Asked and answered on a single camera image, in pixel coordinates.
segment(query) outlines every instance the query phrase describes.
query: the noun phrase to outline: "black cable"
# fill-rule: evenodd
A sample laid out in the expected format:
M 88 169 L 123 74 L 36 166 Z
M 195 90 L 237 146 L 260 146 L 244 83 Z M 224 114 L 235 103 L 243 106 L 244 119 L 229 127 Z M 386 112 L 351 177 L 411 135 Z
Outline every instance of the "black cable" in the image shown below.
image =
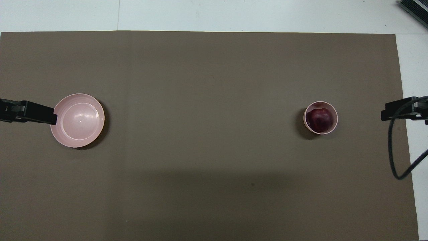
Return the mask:
M 409 168 L 407 168 L 407 170 L 401 175 L 398 176 L 397 171 L 395 169 L 395 165 L 394 165 L 394 158 L 392 157 L 392 127 L 394 126 L 394 122 L 395 119 L 397 119 L 398 115 L 400 115 L 400 113 L 408 106 L 412 105 L 413 103 L 416 103 L 420 100 L 426 100 L 428 99 L 428 96 L 423 96 L 417 99 L 413 99 L 407 103 L 405 103 L 404 105 L 402 105 L 400 108 L 397 109 L 397 111 L 395 111 L 394 115 L 391 117 L 391 121 L 389 122 L 389 128 L 388 128 L 388 154 L 389 154 L 389 164 L 391 165 L 391 170 L 392 170 L 392 174 L 394 175 L 395 178 L 397 178 L 398 180 L 402 180 L 405 177 L 407 177 L 407 175 L 409 175 L 409 173 L 426 157 L 428 156 L 428 149 L 426 151 L 424 151 L 424 153 L 422 153 L 418 158 L 416 158 L 416 160 L 409 166 Z

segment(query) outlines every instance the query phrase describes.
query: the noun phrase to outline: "black device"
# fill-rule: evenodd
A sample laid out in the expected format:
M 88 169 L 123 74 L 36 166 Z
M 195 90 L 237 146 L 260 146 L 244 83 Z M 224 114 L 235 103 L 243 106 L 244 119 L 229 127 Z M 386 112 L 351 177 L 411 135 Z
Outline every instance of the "black device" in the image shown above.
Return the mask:
M 380 112 L 380 118 L 383 121 L 389 121 L 398 108 L 408 102 L 413 102 L 418 97 L 412 96 L 405 99 L 396 100 L 385 104 L 385 110 Z M 398 113 L 397 119 L 423 120 L 428 125 L 428 100 L 417 100 L 409 106 L 403 108 Z
M 56 124 L 54 109 L 31 101 L 0 99 L 0 121 Z
M 383 121 L 390 120 L 388 128 L 388 155 L 389 165 L 391 166 L 392 174 L 398 180 L 402 180 L 409 175 L 412 170 L 428 156 L 428 149 L 422 153 L 402 175 L 397 174 L 392 155 L 392 128 L 396 119 L 411 119 L 424 120 L 428 124 L 428 96 L 424 97 L 408 97 L 405 99 L 396 100 L 385 104 L 385 110 L 380 112 L 380 118 Z
M 399 5 L 428 28 L 428 0 L 402 0 Z

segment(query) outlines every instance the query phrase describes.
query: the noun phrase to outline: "white floor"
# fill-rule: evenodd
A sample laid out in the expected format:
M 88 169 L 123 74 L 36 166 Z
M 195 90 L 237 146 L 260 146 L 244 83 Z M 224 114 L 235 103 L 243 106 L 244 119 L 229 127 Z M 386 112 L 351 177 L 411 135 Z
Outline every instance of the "white floor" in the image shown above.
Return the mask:
M 393 33 L 404 96 L 428 95 L 428 29 L 395 0 L 0 0 L 0 32 L 93 30 Z M 409 120 L 407 133 L 414 160 L 428 148 L 428 126 Z M 428 160 L 412 175 L 428 240 Z

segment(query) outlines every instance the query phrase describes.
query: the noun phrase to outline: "pink bowl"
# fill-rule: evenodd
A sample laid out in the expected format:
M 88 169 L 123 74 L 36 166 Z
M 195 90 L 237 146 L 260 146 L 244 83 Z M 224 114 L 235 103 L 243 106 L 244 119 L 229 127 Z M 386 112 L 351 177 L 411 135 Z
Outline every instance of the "pink bowl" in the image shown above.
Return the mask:
M 322 109 L 322 108 L 326 108 L 333 115 L 333 125 L 326 132 L 318 133 L 318 132 L 316 132 L 316 131 L 314 131 L 314 130 L 311 129 L 311 127 L 309 126 L 308 122 L 306 121 L 306 115 L 308 114 L 308 112 L 310 112 L 313 109 Z M 308 106 L 308 108 L 306 108 L 306 110 L 305 110 L 305 112 L 303 114 L 303 122 L 305 123 L 306 128 L 308 128 L 308 130 L 312 131 L 313 133 L 319 134 L 319 135 L 328 134 L 328 133 L 332 132 L 334 129 L 336 129 L 337 120 L 338 120 L 338 116 L 337 116 L 336 109 L 331 104 L 329 104 L 327 102 L 324 102 L 324 101 L 315 101 L 315 102 L 313 102 L 312 104 L 310 104 Z
M 104 126 L 101 104 L 87 94 L 72 94 L 62 99 L 53 112 L 58 115 L 51 125 L 55 139 L 67 147 L 82 147 L 94 141 Z

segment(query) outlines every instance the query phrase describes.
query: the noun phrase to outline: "red apple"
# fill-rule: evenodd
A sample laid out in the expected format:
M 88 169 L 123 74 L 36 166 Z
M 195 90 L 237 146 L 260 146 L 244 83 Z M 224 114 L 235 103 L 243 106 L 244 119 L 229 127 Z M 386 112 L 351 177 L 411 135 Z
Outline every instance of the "red apple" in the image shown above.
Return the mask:
M 313 109 L 306 114 L 309 127 L 318 133 L 326 132 L 333 125 L 333 115 L 326 109 Z

